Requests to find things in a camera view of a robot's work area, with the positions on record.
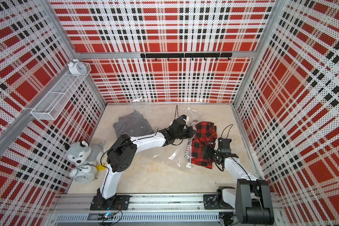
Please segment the red black plaid shirt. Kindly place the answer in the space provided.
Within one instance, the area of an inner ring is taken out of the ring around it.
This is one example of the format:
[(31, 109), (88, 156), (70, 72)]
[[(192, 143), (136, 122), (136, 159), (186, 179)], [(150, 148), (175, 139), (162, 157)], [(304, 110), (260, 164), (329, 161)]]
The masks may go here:
[(191, 164), (212, 169), (212, 159), (202, 153), (206, 145), (215, 147), (217, 127), (214, 123), (203, 121), (195, 126), (196, 133), (191, 144)]

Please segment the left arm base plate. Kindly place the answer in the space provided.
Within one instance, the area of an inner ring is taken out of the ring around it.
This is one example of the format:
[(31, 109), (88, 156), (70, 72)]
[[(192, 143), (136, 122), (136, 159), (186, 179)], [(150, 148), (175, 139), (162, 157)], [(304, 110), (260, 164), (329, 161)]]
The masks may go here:
[(118, 210), (126, 211), (130, 202), (130, 195), (114, 195), (109, 199), (103, 199), (101, 196), (96, 195), (93, 197), (90, 210), (91, 211), (106, 211)]

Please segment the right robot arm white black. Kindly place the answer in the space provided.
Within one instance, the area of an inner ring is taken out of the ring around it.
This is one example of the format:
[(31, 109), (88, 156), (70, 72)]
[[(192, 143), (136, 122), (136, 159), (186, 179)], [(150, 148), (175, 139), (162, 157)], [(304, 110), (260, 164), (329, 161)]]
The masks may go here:
[(241, 224), (271, 226), (275, 222), (269, 184), (252, 175), (240, 158), (231, 152), (231, 139), (218, 139), (218, 146), (205, 145), (202, 154), (210, 158), (221, 171), (228, 171), (236, 179), (236, 187), (219, 187), (221, 208), (232, 207)]

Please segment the clear plastic vacuum bag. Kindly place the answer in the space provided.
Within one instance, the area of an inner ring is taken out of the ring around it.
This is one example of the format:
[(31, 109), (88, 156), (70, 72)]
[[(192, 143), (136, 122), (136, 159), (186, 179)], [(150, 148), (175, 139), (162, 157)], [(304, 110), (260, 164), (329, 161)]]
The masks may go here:
[(187, 124), (187, 115), (175, 113), (175, 119), (168, 128), (141, 137), (119, 136), (114, 145), (107, 151), (107, 169), (112, 173), (123, 172), (131, 165), (135, 154), (155, 147), (174, 145), (175, 140), (188, 139), (185, 158), (187, 168), (199, 165), (208, 169), (216, 162), (215, 150), (217, 128), (212, 122), (193, 120)]

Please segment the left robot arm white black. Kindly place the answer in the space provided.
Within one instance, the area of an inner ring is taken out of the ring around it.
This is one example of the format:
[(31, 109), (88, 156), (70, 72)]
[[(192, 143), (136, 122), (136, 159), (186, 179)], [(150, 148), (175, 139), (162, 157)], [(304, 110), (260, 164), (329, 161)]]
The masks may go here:
[(196, 134), (194, 126), (187, 125), (186, 115), (172, 121), (171, 125), (150, 135), (129, 137), (120, 135), (107, 151), (107, 170), (97, 196), (108, 201), (116, 195), (121, 174), (130, 167), (135, 155), (142, 151), (173, 145), (176, 140), (191, 139)]

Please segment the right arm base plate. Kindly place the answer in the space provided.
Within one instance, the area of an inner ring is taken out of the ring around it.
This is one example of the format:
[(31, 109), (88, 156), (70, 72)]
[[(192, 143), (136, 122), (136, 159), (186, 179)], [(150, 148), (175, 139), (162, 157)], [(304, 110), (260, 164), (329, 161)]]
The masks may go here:
[(228, 203), (225, 203), (222, 200), (222, 197), (209, 194), (203, 195), (203, 205), (206, 210), (232, 210), (232, 206)]

